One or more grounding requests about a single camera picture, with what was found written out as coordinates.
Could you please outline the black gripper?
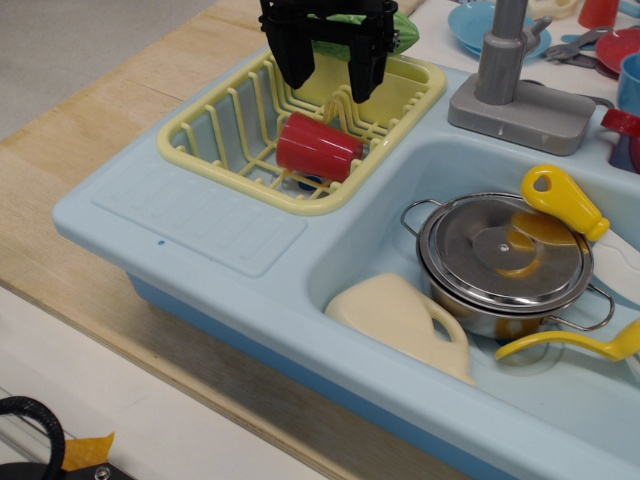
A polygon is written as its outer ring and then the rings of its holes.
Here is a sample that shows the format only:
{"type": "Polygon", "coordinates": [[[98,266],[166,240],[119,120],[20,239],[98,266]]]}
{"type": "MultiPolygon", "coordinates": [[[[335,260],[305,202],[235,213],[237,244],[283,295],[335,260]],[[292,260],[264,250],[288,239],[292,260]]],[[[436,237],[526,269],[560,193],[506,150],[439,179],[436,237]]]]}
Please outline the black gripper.
{"type": "Polygon", "coordinates": [[[370,99],[382,83],[387,56],[399,46],[394,1],[262,1],[259,21],[281,72],[299,89],[314,72],[313,41],[349,46],[353,100],[370,99]]]}

